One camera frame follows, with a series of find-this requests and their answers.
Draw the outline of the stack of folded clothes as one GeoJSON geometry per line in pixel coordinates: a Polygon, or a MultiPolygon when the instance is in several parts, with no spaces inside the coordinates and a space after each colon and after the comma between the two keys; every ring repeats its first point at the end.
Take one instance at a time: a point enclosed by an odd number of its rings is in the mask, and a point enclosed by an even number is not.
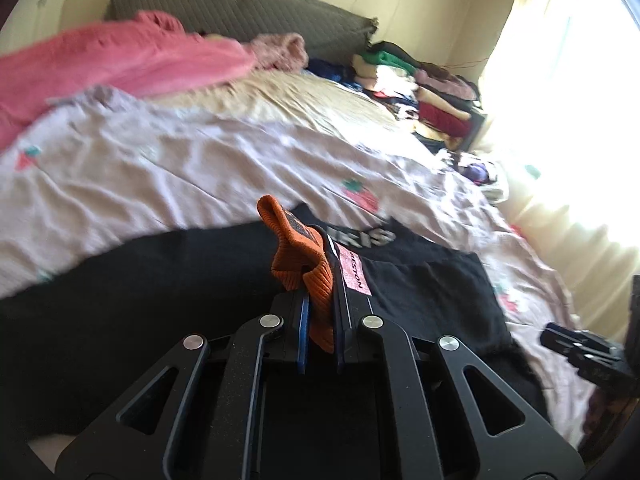
{"type": "Polygon", "coordinates": [[[465,151],[482,130],[486,114],[474,82],[445,67],[421,62],[397,44],[380,41],[352,57],[354,83],[400,120],[413,123],[431,151],[465,151]]]}

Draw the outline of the white bag of small clothes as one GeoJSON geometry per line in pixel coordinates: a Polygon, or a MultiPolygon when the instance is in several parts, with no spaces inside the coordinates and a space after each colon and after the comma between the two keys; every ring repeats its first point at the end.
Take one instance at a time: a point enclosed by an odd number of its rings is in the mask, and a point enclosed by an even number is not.
{"type": "Polygon", "coordinates": [[[436,157],[476,185],[489,203],[498,205],[508,200],[508,179],[499,166],[484,154],[440,150],[436,157]]]}

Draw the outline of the black sweatshirt with orange cuff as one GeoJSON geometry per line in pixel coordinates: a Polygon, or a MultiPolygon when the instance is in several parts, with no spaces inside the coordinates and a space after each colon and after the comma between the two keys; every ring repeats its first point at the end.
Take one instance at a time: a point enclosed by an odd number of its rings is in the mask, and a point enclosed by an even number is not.
{"type": "MultiPolygon", "coordinates": [[[[396,220],[329,226],[359,256],[378,315],[414,338],[458,337],[538,413],[547,402],[480,259],[396,220]]],[[[21,440],[84,430],[185,336],[268,312],[277,239],[262,222],[130,240],[1,303],[1,426],[21,440]]]]}

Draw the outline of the blue garment by headboard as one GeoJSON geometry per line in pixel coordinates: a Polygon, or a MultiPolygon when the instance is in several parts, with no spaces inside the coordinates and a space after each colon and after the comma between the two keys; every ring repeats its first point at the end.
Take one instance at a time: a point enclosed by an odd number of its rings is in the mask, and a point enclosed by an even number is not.
{"type": "Polygon", "coordinates": [[[362,85],[355,80],[356,73],[350,66],[333,64],[320,60],[320,58],[311,58],[307,64],[306,71],[318,77],[336,82],[345,88],[357,92],[362,91],[362,85]]]}

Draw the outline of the dusty pink fuzzy garment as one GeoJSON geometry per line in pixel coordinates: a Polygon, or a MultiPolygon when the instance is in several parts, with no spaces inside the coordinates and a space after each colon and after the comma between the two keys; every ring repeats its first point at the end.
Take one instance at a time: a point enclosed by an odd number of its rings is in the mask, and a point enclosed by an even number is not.
{"type": "Polygon", "coordinates": [[[263,34],[250,40],[258,70],[299,72],[308,65],[305,40],[297,32],[263,34]]]}

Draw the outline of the beige bed sheet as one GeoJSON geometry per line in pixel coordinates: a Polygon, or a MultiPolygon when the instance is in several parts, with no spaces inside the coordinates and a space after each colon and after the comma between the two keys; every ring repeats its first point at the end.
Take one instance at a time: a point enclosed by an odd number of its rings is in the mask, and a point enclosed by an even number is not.
{"type": "Polygon", "coordinates": [[[154,104],[201,108],[226,119],[277,122],[335,136],[385,155],[430,166],[435,156],[384,105],[311,73],[255,70],[220,86],[153,96],[154,104]]]}

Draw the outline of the grey quilted headboard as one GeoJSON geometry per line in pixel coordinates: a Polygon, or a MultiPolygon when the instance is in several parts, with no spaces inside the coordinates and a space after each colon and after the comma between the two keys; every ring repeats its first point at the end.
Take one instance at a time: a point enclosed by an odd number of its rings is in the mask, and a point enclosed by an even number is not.
{"type": "Polygon", "coordinates": [[[173,15],[187,32],[249,42],[260,34],[297,32],[311,58],[348,65],[378,30],[365,18],[320,0],[108,0],[107,21],[130,20],[139,11],[173,15]]]}

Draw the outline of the pink plush blanket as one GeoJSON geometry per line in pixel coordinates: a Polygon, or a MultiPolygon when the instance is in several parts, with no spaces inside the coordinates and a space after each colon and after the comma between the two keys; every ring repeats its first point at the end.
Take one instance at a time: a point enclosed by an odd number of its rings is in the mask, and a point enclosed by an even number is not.
{"type": "Polygon", "coordinates": [[[69,29],[2,56],[1,147],[55,98],[94,86],[157,96],[227,82],[255,65],[256,56],[239,41],[189,34],[178,18],[160,11],[69,29]]]}

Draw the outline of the lilac strawberry bear bedsheet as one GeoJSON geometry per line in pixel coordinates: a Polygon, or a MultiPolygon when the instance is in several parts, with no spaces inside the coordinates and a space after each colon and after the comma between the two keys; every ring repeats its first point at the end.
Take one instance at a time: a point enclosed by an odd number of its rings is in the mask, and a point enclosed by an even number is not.
{"type": "Polygon", "coordinates": [[[395,218],[432,242],[475,252],[541,380],[553,425],[579,442],[592,389],[538,341],[550,322],[578,322],[559,274],[416,139],[363,119],[329,134],[105,87],[58,101],[1,155],[2,294],[130,238],[253,220],[266,194],[308,205],[344,243],[388,242],[380,221],[395,218]]]}

